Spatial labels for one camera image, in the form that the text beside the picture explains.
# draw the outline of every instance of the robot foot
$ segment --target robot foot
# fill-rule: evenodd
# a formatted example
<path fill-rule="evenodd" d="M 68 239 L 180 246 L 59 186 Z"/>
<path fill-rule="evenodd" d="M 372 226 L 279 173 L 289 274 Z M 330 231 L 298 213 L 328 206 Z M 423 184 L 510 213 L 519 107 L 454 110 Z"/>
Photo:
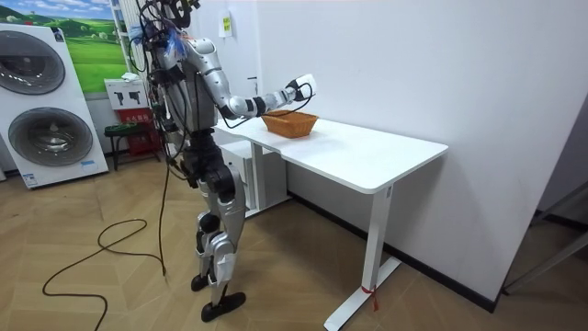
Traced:
<path fill-rule="evenodd" d="M 206 277 L 200 277 L 197 275 L 195 278 L 192 279 L 190 283 L 190 288 L 192 291 L 200 291 L 209 285 L 209 280 Z"/>
<path fill-rule="evenodd" d="M 200 316 L 202 317 L 202 322 L 210 322 L 222 314 L 232 312 L 244 304 L 245 299 L 245 293 L 236 292 L 231 295 L 226 295 L 216 307 L 212 306 L 212 302 L 208 303 L 202 308 L 202 314 Z"/>

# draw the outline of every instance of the stacked washer dryer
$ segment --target stacked washer dryer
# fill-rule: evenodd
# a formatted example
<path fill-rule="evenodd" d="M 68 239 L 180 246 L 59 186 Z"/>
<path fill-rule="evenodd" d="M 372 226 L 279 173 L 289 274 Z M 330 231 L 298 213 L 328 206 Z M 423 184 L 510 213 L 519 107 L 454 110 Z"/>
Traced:
<path fill-rule="evenodd" d="M 0 24 L 0 133 L 28 188 L 108 171 L 59 29 Z"/>

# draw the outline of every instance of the red tag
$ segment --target red tag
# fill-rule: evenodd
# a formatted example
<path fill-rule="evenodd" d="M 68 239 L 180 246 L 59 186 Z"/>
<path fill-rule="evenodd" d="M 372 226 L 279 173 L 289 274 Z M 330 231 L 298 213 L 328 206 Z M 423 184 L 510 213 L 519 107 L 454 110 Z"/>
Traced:
<path fill-rule="evenodd" d="M 362 286 L 361 291 L 363 291 L 365 294 L 371 294 L 370 297 L 374 298 L 374 312 L 377 312 L 379 309 L 379 306 L 378 306 L 378 298 L 376 298 L 376 287 L 374 287 L 374 291 L 370 291 Z"/>

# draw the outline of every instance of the white desk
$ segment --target white desk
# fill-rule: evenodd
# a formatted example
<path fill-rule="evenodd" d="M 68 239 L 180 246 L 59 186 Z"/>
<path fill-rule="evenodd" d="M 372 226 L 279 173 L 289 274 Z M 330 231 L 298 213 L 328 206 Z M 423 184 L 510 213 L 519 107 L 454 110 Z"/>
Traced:
<path fill-rule="evenodd" d="M 252 143 L 255 195 L 259 210 L 267 208 L 262 147 L 280 153 L 282 158 L 364 194 L 373 195 L 364 273 L 361 286 L 374 290 L 400 265 L 391 257 L 379 262 L 390 211 L 392 186 L 397 180 L 433 161 L 447 151 L 441 143 L 430 143 L 392 133 L 374 131 L 329 120 L 317 120 L 309 136 L 288 139 L 271 133 L 261 119 L 229 129 L 222 120 L 216 129 L 243 137 Z M 369 298 L 357 289 L 324 323 L 338 330 Z"/>

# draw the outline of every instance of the white wall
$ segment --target white wall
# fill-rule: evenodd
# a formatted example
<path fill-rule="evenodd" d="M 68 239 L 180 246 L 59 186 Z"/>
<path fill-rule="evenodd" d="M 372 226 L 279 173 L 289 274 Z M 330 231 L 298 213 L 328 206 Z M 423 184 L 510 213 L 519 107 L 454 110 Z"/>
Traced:
<path fill-rule="evenodd" d="M 588 91 L 588 2 L 257 5 L 263 91 L 314 73 L 308 112 L 449 146 L 396 185 L 386 241 L 494 300 Z M 367 230 L 368 197 L 288 176 Z"/>
<path fill-rule="evenodd" d="M 254 95 L 256 81 L 248 78 L 257 76 L 256 2 L 203 0 L 200 4 L 200 9 L 192 16 L 188 29 L 190 34 L 214 42 L 222 70 L 231 83 L 232 93 L 239 96 Z M 227 38 L 219 37 L 221 10 L 231 12 L 232 36 Z"/>
<path fill-rule="evenodd" d="M 586 181 L 588 181 L 588 98 L 584 101 L 538 208 L 544 211 L 553 206 Z M 554 213 L 562 214 L 566 212 L 566 207 L 571 205 L 563 206 Z"/>

